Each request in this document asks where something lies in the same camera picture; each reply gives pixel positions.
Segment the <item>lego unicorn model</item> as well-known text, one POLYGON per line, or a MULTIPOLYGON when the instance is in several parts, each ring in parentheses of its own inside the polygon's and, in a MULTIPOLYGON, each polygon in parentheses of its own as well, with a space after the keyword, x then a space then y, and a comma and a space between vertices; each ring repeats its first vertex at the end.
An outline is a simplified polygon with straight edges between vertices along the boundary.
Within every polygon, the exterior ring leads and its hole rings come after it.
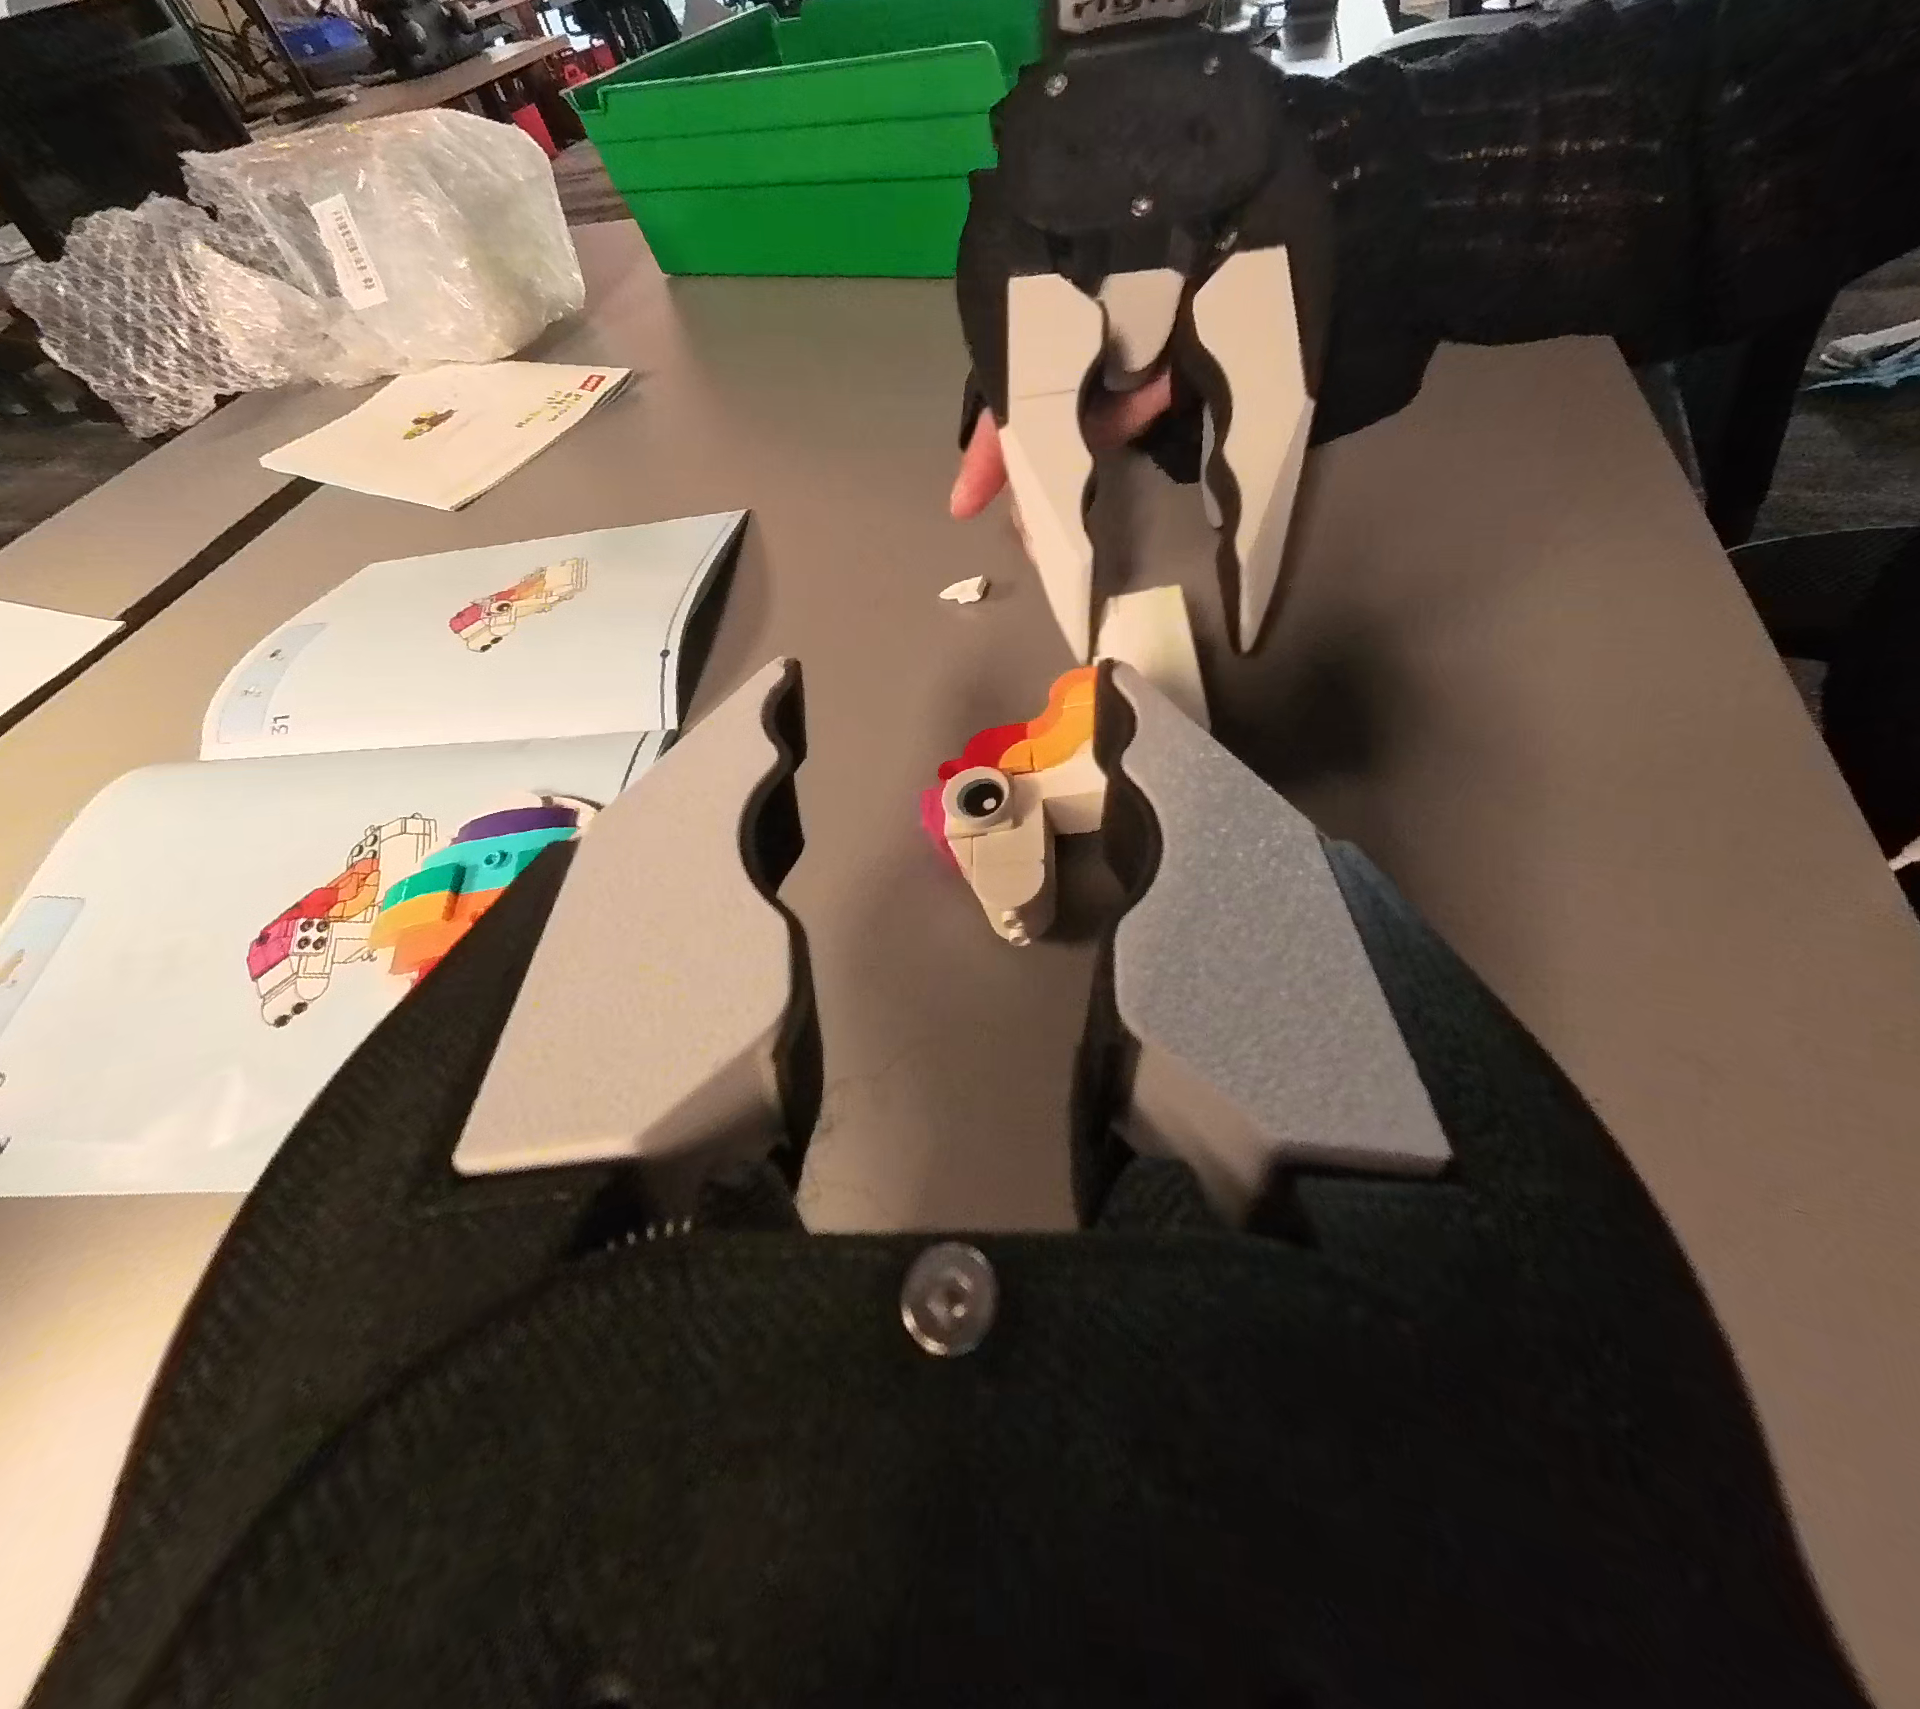
POLYGON ((1041 939, 1056 910, 1056 840, 1090 835, 1106 808, 1092 754, 1097 662, 1145 677, 1201 730, 1213 726, 1201 658, 1178 586, 1106 601, 1095 662, 1052 679, 1043 706, 986 726, 941 763, 920 792, 920 826, 943 842, 989 930, 1009 946, 1041 939))

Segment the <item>open light blue instruction booklet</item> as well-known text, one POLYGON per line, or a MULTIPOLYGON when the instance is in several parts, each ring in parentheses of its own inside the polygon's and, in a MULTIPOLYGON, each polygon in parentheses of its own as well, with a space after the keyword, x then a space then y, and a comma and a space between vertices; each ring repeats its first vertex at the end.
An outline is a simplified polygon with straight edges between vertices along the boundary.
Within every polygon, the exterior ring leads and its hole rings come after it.
POLYGON ((416 985, 379 894, 516 799, 604 809, 681 726, 744 509, 369 566, 104 786, 3 917, 3 1196, 243 1192, 416 985))

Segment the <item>crumpled bubble wrap sheet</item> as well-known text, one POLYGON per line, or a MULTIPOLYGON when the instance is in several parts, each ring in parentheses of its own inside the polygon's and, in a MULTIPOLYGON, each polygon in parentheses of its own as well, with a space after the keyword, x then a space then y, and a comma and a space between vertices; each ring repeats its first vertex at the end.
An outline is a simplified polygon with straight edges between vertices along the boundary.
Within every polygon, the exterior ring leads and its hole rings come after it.
POLYGON ((142 441, 200 423, 225 398, 322 382, 330 306, 258 217, 175 197, 71 224, 53 260, 21 260, 4 297, 49 361, 142 441))

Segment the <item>dark monitor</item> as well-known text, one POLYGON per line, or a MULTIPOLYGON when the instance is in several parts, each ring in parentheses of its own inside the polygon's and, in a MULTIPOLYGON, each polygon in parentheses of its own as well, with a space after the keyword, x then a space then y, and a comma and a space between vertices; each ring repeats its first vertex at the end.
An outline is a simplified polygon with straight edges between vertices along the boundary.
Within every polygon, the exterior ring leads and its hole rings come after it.
POLYGON ((35 257, 107 208, 185 197, 180 159, 226 136, 157 0, 71 0, 3 20, 3 218, 35 257))

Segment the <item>person's right hand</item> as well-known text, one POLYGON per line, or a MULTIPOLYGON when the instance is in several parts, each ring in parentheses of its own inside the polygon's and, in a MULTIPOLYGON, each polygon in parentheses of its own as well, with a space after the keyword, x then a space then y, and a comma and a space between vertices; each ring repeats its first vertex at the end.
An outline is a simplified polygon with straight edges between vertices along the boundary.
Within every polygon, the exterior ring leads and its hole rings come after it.
MULTIPOLYGON (((1145 455, 1174 483, 1190 486, 1197 475, 1197 426, 1164 365, 1153 368, 1147 382, 1133 392, 1110 392, 1095 382, 1081 414, 1081 441, 1092 455, 1145 455)), ((957 522, 971 522, 1006 487, 999 421, 971 372, 963 382, 957 446, 949 514, 957 522)))

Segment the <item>white paper sheet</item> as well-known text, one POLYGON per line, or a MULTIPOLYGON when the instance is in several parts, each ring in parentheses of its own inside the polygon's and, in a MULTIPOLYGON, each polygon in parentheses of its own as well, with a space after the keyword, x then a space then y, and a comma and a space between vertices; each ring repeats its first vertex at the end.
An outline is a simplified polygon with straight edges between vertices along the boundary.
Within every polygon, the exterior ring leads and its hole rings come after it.
POLYGON ((3 598, 3 716, 49 693, 125 623, 3 598))

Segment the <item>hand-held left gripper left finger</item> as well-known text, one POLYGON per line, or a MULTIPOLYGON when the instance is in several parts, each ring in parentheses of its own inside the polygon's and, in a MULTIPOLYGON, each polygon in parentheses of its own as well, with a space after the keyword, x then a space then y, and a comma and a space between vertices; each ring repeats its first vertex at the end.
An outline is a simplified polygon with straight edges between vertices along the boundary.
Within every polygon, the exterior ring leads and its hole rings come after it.
POLYGON ((821 1111, 798 917, 802 662, 774 658, 576 840, 452 1150, 462 1177, 795 1171, 821 1111))

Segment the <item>closed white instruction booklet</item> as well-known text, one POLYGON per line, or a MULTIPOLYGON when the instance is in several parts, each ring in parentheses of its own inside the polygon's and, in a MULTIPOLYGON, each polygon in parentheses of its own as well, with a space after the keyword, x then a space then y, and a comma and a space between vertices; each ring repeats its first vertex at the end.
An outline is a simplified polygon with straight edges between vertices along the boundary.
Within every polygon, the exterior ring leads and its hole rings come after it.
POLYGON ((631 372, 623 365, 526 357, 400 374, 258 464, 323 487, 459 509, 629 382, 631 372))

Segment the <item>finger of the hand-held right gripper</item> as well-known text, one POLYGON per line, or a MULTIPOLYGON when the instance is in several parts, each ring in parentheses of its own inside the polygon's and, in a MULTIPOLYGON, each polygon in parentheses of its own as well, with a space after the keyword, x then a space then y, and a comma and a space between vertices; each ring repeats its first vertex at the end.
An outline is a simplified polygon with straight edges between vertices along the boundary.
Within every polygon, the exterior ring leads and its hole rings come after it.
POLYGON ((1249 658, 1282 583, 1311 426, 1289 250, 1228 254, 1201 282, 1197 322, 1213 374, 1206 475, 1220 514, 1220 597, 1233 650, 1249 658))
POLYGON ((1023 550, 1063 641, 1092 658, 1092 453, 1081 398, 1103 374, 1100 306, 1056 275, 1006 282, 1003 465, 1023 550))

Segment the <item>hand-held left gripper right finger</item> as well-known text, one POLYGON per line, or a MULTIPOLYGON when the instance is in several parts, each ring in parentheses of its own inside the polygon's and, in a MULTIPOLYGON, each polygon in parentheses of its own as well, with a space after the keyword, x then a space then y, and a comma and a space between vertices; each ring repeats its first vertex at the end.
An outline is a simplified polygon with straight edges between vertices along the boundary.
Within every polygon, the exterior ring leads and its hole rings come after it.
POLYGON ((1142 670, 1097 666, 1092 1117, 1249 1227, 1289 1177, 1436 1179, 1450 1142, 1311 820, 1142 670))

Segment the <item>person's right forearm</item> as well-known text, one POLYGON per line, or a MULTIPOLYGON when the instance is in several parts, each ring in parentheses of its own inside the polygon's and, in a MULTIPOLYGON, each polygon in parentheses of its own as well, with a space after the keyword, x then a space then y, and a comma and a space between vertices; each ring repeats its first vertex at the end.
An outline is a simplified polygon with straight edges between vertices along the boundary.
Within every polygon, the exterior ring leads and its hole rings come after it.
POLYGON ((1286 102, 1337 213, 1314 443, 1441 344, 1727 347, 1917 250, 1917 0, 1589 0, 1286 102))

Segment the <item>green plastic bin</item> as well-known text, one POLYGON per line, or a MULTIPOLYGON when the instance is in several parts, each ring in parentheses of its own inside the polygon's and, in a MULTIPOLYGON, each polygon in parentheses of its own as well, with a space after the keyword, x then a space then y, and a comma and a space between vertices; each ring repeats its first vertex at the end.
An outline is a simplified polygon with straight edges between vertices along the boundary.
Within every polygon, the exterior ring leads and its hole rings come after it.
POLYGON ((631 189, 660 268, 703 279, 949 279, 967 178, 631 189))
POLYGON ((963 43, 860 61, 776 57, 778 14, 753 7, 572 89, 588 136, 726 134, 880 117, 982 113, 1006 95, 996 54, 963 43))
POLYGON ((985 43, 1003 84, 1034 64, 1043 0, 805 0, 776 23, 776 57, 792 64, 860 61, 985 43))
POLYGON ((619 134, 601 121, 591 142, 613 185, 629 195, 963 179, 996 161, 985 113, 726 134, 619 134))

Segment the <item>labelled clear bubble wrap bag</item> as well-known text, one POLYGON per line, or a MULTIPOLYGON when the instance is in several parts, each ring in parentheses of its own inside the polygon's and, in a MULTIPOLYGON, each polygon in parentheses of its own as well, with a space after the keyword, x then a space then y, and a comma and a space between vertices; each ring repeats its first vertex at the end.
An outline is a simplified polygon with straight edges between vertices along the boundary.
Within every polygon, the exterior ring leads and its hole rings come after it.
POLYGON ((402 111, 187 153, 208 242, 262 279, 222 326, 273 382, 355 386, 494 364, 576 315, 586 279, 552 161, 512 121, 402 111))

